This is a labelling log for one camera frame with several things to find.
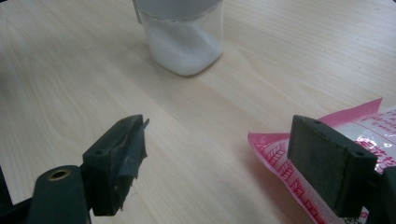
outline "plastic container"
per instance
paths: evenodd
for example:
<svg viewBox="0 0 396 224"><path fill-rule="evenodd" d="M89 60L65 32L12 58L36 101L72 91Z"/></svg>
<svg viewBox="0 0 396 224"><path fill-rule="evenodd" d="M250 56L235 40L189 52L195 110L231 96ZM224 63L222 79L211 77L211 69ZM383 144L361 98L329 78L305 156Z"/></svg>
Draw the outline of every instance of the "plastic container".
<svg viewBox="0 0 396 224"><path fill-rule="evenodd" d="M222 0L134 0L154 60L195 75L222 53Z"/></svg>

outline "white lid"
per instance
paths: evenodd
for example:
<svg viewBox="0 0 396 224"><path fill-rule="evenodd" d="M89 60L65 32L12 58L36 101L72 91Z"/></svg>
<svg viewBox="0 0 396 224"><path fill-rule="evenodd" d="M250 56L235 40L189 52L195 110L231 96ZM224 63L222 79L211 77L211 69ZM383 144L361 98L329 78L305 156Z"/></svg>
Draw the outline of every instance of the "white lid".
<svg viewBox="0 0 396 224"><path fill-rule="evenodd" d="M159 20L182 21L199 16L210 8L215 7L221 1L222 0L134 0L134 6L139 11L154 18L158 18Z"/></svg>

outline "plastic wrapper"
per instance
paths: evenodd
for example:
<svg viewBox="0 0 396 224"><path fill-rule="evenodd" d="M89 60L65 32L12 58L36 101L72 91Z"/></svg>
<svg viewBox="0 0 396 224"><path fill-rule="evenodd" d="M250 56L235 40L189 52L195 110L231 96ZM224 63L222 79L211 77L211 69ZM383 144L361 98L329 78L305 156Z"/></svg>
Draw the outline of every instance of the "plastic wrapper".
<svg viewBox="0 0 396 224"><path fill-rule="evenodd" d="M365 147L377 157L375 170L382 174L396 166L396 107L379 113L382 99L339 111L319 119ZM315 223L365 223L368 211L359 218L340 218L320 198L287 158L289 133L249 133L248 141L265 166L277 175L291 195Z"/></svg>

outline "wooden table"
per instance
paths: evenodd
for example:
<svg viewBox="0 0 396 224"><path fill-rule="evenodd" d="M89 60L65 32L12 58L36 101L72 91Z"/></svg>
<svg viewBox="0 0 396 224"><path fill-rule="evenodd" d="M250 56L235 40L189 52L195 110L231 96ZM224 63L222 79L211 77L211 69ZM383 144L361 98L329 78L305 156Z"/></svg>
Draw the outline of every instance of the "wooden table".
<svg viewBox="0 0 396 224"><path fill-rule="evenodd" d="M131 0L0 4L0 164L14 203L48 169L80 165L117 120L150 119L124 211L93 223L312 223L248 132L288 132L294 114L395 84L391 0L226 0L223 54L196 77L153 61Z"/></svg>

